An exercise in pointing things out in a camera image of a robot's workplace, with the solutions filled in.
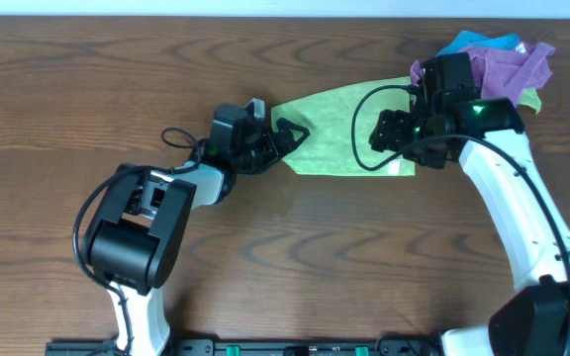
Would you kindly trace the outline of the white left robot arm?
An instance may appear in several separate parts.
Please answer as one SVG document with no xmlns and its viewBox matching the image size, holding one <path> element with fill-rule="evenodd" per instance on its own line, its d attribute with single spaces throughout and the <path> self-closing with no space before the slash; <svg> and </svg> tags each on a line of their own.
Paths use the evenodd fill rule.
<svg viewBox="0 0 570 356">
<path fill-rule="evenodd" d="M 216 205 L 239 175 L 257 175 L 310 135 L 265 105 L 215 109 L 210 134 L 189 132 L 190 154 L 176 167 L 122 164 L 87 198 L 75 218 L 72 247 L 81 271 L 113 301 L 119 333 L 106 355 L 162 355 L 170 347 L 162 287 L 176 263 L 189 215 Z"/>
</svg>

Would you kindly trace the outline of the green microfiber cloth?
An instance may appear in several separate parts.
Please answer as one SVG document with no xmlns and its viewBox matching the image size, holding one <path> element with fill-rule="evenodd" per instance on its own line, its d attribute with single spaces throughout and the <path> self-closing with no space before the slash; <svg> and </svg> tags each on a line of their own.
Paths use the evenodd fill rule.
<svg viewBox="0 0 570 356">
<path fill-rule="evenodd" d="M 408 76 L 361 82 L 273 107 L 271 116 L 274 120 L 285 118 L 311 133 L 283 161 L 299 175 L 413 176 L 416 164 L 403 158 L 397 158 L 377 171 L 364 170 L 353 156 L 350 139 L 352 115 L 357 104 L 373 89 L 387 85 L 387 90 L 373 94 L 363 104 L 355 131 L 358 155 L 364 164 L 374 166 L 386 159 L 390 153 L 372 150 L 368 139 L 381 111 L 409 110 L 410 95 L 396 87 L 410 83 Z"/>
</svg>

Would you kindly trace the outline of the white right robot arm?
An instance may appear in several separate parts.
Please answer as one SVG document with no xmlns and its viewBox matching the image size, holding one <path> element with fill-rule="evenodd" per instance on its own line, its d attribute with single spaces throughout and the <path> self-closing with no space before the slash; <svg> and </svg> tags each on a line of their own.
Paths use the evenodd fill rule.
<svg viewBox="0 0 570 356">
<path fill-rule="evenodd" d="M 442 355 L 570 355 L 570 229 L 534 164 L 525 126 L 506 97 L 484 99 L 459 52 L 421 66 L 409 112 L 384 110 L 369 137 L 420 166 L 460 164 L 505 247 L 514 296 L 484 325 L 439 337 Z"/>
</svg>

